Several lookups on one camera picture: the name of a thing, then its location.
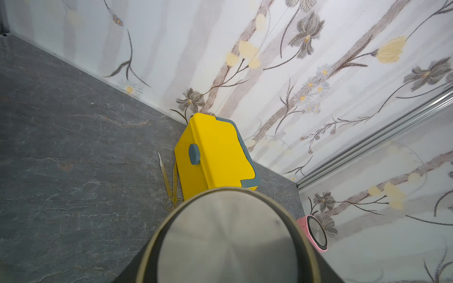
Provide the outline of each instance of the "scissors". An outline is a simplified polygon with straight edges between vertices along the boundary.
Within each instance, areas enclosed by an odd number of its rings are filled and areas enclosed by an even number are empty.
[[[176,160],[174,161],[173,165],[173,192],[170,189],[170,183],[169,179],[167,177],[167,172],[165,171],[165,166],[164,163],[162,162],[162,159],[159,155],[159,164],[160,164],[160,169],[162,170],[162,176],[164,177],[164,183],[165,183],[165,189],[167,190],[167,195],[168,198],[164,200],[164,209],[167,211],[171,211],[176,208],[181,202],[184,200],[181,198],[178,198],[177,192],[178,192],[178,167],[176,165]]]

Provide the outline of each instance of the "gray flower pattern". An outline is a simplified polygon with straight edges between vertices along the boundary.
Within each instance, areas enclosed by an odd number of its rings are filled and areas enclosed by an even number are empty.
[[[313,38],[319,38],[319,34],[324,27],[324,21],[319,20],[319,16],[312,12],[308,17],[301,19],[297,23],[297,34],[290,42],[291,46],[300,46],[297,58],[304,58],[313,53],[311,42]]]
[[[450,178],[452,178],[452,179],[453,179],[453,171],[449,172],[449,173],[448,173],[448,176],[449,176]]]
[[[415,91],[426,83],[435,85],[438,83],[449,71],[451,71],[450,57],[441,59],[439,61],[432,61],[427,70],[419,66],[412,69],[412,74],[404,77],[403,83],[414,82],[411,91]]]
[[[176,102],[179,104],[178,108],[182,111],[189,108],[193,113],[198,113],[198,107],[204,106],[203,95],[198,91],[194,91],[192,88],[189,88],[185,93],[183,93],[183,95],[185,99],[176,99]]]
[[[321,212],[323,212],[326,208],[332,210],[335,205],[335,199],[331,196],[330,192],[323,192],[322,197],[316,193],[314,195],[313,202],[315,205],[319,203],[319,211]]]
[[[315,216],[316,220],[321,224],[324,232],[326,232],[327,236],[333,238],[336,234],[338,234],[337,229],[334,228],[335,221],[327,215],[324,215],[322,218],[319,215]]]
[[[446,77],[447,83],[453,82],[453,72],[449,73]]]
[[[285,0],[285,4],[288,7],[294,7],[298,2],[299,0]],[[300,8],[302,8],[305,13],[308,13],[313,9],[315,4],[316,0],[300,0]]]

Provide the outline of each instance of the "white daisy pattern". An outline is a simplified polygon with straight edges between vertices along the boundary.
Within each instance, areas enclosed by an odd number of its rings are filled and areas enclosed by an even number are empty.
[[[297,182],[298,180],[300,180],[302,178],[302,175],[299,174],[299,173],[289,173],[285,176],[288,180],[292,181],[292,182]]]
[[[300,106],[302,105],[309,105],[312,104],[313,100],[315,99],[315,95],[309,93],[307,95],[301,95],[297,97],[299,100],[297,101]]]
[[[143,94],[141,87],[135,82],[129,80],[121,80],[118,84],[118,87],[122,89],[126,94],[132,96],[133,98],[140,98]]]
[[[321,112],[319,104],[307,105],[305,108],[305,113],[311,113],[313,115],[318,115]]]
[[[316,70],[316,75],[318,77],[325,77],[325,79],[329,77],[330,73],[331,73],[330,66],[328,64],[319,66]]]
[[[313,92],[322,97],[324,94],[327,93],[327,90],[329,88],[330,88],[329,83],[323,82],[322,84],[316,86],[315,89],[313,90]]]

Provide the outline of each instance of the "yellow lunch box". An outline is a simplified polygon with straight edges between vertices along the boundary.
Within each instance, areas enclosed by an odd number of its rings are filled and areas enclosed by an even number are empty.
[[[260,176],[233,121],[196,113],[174,149],[184,200],[218,187],[255,190]]]

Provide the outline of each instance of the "scissor blade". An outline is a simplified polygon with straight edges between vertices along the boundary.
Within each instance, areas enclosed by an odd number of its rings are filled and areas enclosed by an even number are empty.
[[[176,165],[176,160],[173,165],[173,203],[176,206],[176,198],[178,191],[178,166]]]
[[[171,197],[172,192],[170,188],[169,178],[167,177],[167,172],[165,171],[165,166],[164,163],[162,162],[162,158],[160,157],[160,153],[157,154],[159,155],[160,170],[162,170],[162,177],[164,177],[165,189],[167,190],[168,197]]]

